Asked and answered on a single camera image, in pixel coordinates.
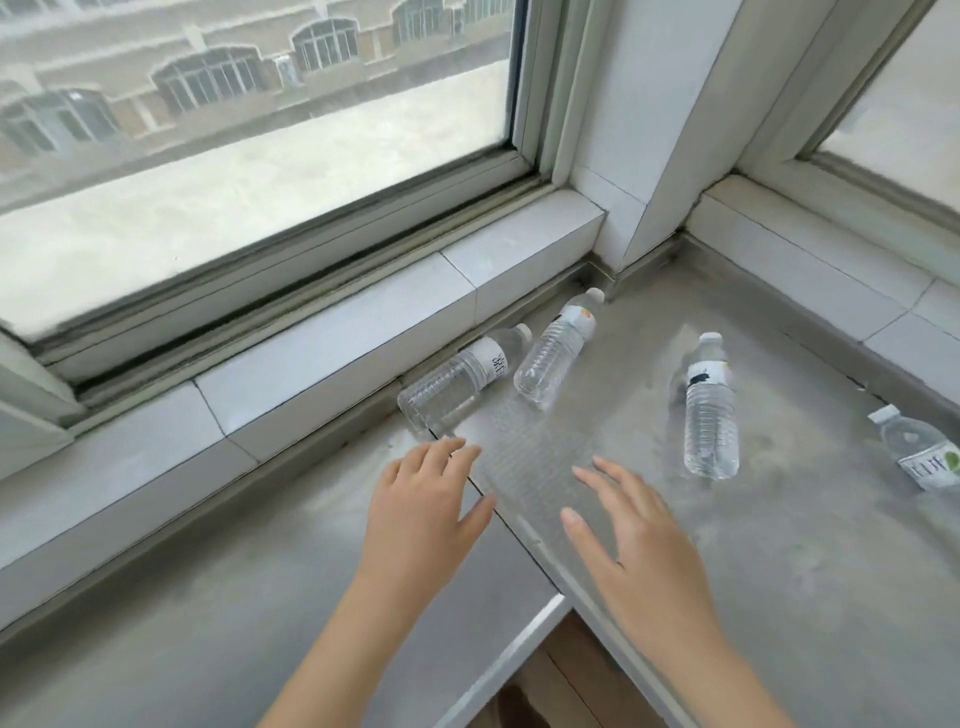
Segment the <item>brown floor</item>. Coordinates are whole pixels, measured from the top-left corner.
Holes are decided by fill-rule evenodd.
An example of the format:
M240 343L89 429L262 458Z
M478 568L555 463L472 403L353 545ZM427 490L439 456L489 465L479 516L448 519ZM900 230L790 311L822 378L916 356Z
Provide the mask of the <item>brown floor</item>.
M569 615L468 728L665 728L575 614Z

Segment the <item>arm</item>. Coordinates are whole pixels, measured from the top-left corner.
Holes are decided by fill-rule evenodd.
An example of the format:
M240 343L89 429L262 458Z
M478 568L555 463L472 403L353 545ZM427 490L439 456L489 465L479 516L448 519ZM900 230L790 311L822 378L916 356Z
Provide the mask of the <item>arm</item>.
M480 454L464 444L420 445L387 466L353 582L260 728L360 724L383 671L492 518L486 497L460 519Z
M606 477L581 468L613 521L619 562L575 511L564 528L626 637L670 681L704 728L793 728L753 670L727 644L707 573L653 488L622 466L594 458Z

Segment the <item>stainless steel countertop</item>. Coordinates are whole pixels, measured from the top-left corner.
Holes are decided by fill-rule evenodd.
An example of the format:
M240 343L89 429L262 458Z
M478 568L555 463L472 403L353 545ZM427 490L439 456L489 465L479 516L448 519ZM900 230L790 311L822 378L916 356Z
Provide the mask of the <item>stainless steel countertop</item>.
M380 471L415 443L395 415L5 645L0 725L254 725L353 576ZM468 485L464 507L477 499ZM364 724L466 725L567 611L494 518L391 663Z
M548 416L503 382L457 427L485 448L474 482L500 494L507 523L674 724L691 721L607 619L560 524L576 507L613 552L609 519L570 473L594 453L663 493L704 555L732 642L799 725L956 726L960 552L945 534L960 515L918 497L883 452L867 420L877 399L734 311L735 286L682 264L628 281ZM732 358L740 428L740 472L716 483L684 467L670 387L708 330Z

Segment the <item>clear plastic bottle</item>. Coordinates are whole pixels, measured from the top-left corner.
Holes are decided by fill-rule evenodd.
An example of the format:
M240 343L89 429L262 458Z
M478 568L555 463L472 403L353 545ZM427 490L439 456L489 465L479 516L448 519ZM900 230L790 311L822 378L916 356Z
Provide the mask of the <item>clear plastic bottle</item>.
M599 288L590 288L567 301L516 370L516 390L540 409L549 408L560 394L566 373L593 337L603 301L604 293Z
M700 337L686 370L684 462L691 473L723 480L740 469L730 364L723 337Z
M903 417L893 405L870 415L897 464L926 491L960 485L960 449L933 425Z
M417 429L442 426L484 387L512 372L532 340L524 324L491 331L406 387L396 403Z

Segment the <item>building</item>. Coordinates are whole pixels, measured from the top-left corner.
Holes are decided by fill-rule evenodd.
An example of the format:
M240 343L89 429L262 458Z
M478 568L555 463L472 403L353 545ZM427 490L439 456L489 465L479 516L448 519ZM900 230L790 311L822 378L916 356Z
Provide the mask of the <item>building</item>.
M0 210L509 54L514 0L0 0Z

